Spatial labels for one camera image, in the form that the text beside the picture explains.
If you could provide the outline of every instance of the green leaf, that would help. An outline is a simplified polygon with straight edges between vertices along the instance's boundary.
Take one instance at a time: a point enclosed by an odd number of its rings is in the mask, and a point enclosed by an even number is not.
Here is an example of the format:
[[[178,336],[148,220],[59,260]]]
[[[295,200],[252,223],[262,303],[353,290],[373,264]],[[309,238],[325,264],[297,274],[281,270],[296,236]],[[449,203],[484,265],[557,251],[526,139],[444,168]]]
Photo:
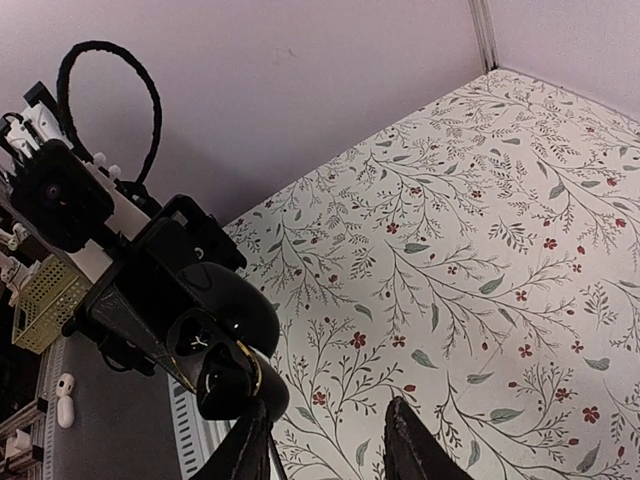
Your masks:
[[[544,166],[544,163],[542,162],[536,162],[536,163],[538,164],[538,168],[540,169],[540,171],[544,173],[545,178],[549,178],[547,176],[547,167]]]
[[[311,415],[311,412],[307,410],[305,407],[296,407],[296,410],[298,410],[298,413],[300,413],[302,418],[310,421],[314,425],[317,425],[316,420],[313,418],[313,415]]]
[[[553,187],[549,192],[549,200],[553,200],[554,198],[558,198],[562,192],[564,192],[566,188],[564,188],[564,183],[560,182],[558,185]]]
[[[598,451],[600,450],[600,442],[598,442],[598,446],[587,453],[582,461],[576,466],[576,470],[580,473],[586,473],[589,471],[591,467],[596,463],[596,459],[598,458]]]
[[[491,373],[482,373],[482,374],[471,374],[471,375],[467,375],[467,383],[471,384],[471,385],[480,385],[481,383],[483,383],[485,380],[487,380],[489,377],[491,377],[491,375],[493,375],[493,372]]]
[[[490,293],[493,293],[495,291],[495,289],[500,286],[500,284],[502,283],[503,279],[504,279],[504,273],[499,278],[495,278],[493,280],[489,280],[487,283],[485,283],[483,286],[481,286],[478,290],[483,295],[489,295]]]
[[[620,285],[627,288],[640,288],[640,285],[636,285],[635,283],[625,282],[624,280],[620,280]]]
[[[419,253],[426,250],[430,246],[431,245],[425,245],[424,243],[407,243],[404,246],[404,253]]]
[[[475,440],[471,441],[471,455],[469,455],[469,463],[467,468],[480,460],[480,445]]]
[[[517,327],[516,321],[513,319],[511,315],[509,315],[509,312],[507,312],[504,308],[499,308],[498,312],[500,313],[500,315],[502,315],[505,318],[505,320],[507,320],[507,322],[509,322],[514,327]]]
[[[360,305],[359,303],[354,305],[353,308],[356,309],[356,312],[361,313],[363,315],[366,315],[367,317],[369,317],[369,320],[371,320],[373,322],[373,314],[371,313],[371,310],[369,310],[367,307],[365,307],[364,305]]]
[[[498,408],[489,414],[491,423],[505,423],[519,417],[524,410],[512,410],[510,408]]]
[[[440,310],[435,303],[431,304],[431,333],[438,328],[438,322],[440,322]]]
[[[584,361],[587,362],[587,365],[589,365],[594,370],[604,372],[605,370],[609,369],[610,361],[606,357],[601,358],[600,360],[589,360],[588,358],[585,358]]]
[[[267,250],[267,253],[274,252],[277,249],[279,249],[281,246],[282,246],[282,240],[280,240],[279,242],[276,242],[273,245],[271,245],[271,247],[269,247],[269,250]]]
[[[612,205],[614,207],[618,207],[622,210],[627,210],[627,211],[631,211],[631,209],[629,207],[627,207],[624,203],[620,203],[620,202],[613,202]]]
[[[423,367],[438,368],[433,363],[431,363],[431,360],[429,360],[429,355],[424,353],[422,350],[414,350],[411,354],[411,358],[413,358],[416,363],[422,365]]]
[[[367,448],[369,448],[369,441],[371,441],[371,439],[361,443],[356,450],[356,463],[361,467],[364,466],[364,455],[367,453]]]

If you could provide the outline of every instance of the leaf pattern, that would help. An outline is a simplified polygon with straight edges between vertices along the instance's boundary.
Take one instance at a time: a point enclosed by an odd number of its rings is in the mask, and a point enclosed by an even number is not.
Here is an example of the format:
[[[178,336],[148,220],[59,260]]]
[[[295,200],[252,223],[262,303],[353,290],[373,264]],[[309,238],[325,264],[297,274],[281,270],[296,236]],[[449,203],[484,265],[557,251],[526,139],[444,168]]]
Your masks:
[[[383,480],[400,395],[478,480],[639,478],[638,175],[640,124],[496,70],[228,225],[289,477]]]

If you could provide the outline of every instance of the yellow mesh basket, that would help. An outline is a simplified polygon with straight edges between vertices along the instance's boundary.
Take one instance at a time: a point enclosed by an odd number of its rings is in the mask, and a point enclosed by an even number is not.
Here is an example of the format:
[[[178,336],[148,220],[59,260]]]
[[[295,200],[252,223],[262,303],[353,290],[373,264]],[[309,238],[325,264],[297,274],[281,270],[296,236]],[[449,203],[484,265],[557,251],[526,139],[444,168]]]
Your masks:
[[[60,335],[91,284],[53,255],[20,291],[12,343],[41,354]]]

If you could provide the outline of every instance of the red flower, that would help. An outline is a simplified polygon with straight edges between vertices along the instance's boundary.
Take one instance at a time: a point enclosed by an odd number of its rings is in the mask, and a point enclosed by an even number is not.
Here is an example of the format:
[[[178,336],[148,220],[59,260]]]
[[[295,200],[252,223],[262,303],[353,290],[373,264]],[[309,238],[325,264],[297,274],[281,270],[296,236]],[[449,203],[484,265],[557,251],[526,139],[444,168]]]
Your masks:
[[[558,246],[558,242],[556,242],[555,238],[547,238],[544,241],[544,248],[548,248],[549,250],[553,250],[554,248],[556,248]]]
[[[573,350],[576,353],[580,353],[581,350],[584,350],[584,346],[580,345],[580,340],[576,340],[576,342],[571,345],[571,350]]]
[[[393,346],[394,347],[404,347],[404,341],[406,339],[407,338],[404,335],[403,336],[396,335],[395,337],[393,337]]]
[[[314,405],[323,406],[325,403],[327,403],[327,396],[322,392],[314,393],[311,398],[313,399]]]
[[[600,418],[598,407],[585,408],[582,413],[584,414],[584,421],[588,423],[596,423],[596,420]]]
[[[520,356],[522,358],[527,358],[533,355],[533,352],[531,351],[531,345],[529,345],[528,343],[525,344],[524,347],[518,347],[518,351],[520,352]]]
[[[353,334],[353,338],[349,343],[353,345],[356,350],[359,350],[360,347],[364,347],[367,344],[367,336],[364,333],[356,332]]]
[[[556,391],[556,398],[558,399],[558,402],[562,403],[563,400],[570,398],[571,392],[567,392],[566,388],[559,388]]]

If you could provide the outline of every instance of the white plastic part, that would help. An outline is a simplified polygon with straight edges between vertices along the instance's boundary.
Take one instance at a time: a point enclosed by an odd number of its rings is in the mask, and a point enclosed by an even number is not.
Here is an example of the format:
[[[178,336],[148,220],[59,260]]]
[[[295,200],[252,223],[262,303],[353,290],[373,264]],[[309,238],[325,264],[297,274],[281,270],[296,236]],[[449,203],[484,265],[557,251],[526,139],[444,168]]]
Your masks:
[[[104,153],[98,152],[93,155],[93,163],[97,167],[104,167],[107,164],[107,157]]]
[[[76,384],[76,379],[70,373],[63,373],[60,375],[58,384],[56,385],[56,396],[58,398],[67,397],[71,395],[73,387]]]
[[[20,290],[36,274],[40,268],[40,262],[34,262],[30,267],[26,267],[18,259],[8,257],[0,252],[0,280],[11,290],[9,305],[15,306]]]
[[[73,408],[73,400],[69,396],[58,399],[58,425],[61,428],[69,428],[76,421],[76,413]]]
[[[107,171],[109,172],[109,177],[114,180],[118,180],[122,175],[122,169],[117,165],[110,165]]]
[[[31,447],[31,436],[22,430],[16,430],[16,434],[7,439],[5,457],[14,457]]]
[[[57,138],[66,143],[69,148],[72,147],[69,140],[60,131],[56,117],[42,103],[38,103],[35,107],[26,108],[22,112],[22,116],[25,120],[31,120],[34,130],[42,141],[46,142]],[[36,139],[18,120],[11,122],[11,129],[5,138],[16,152],[29,158],[31,158],[32,151],[40,148]]]

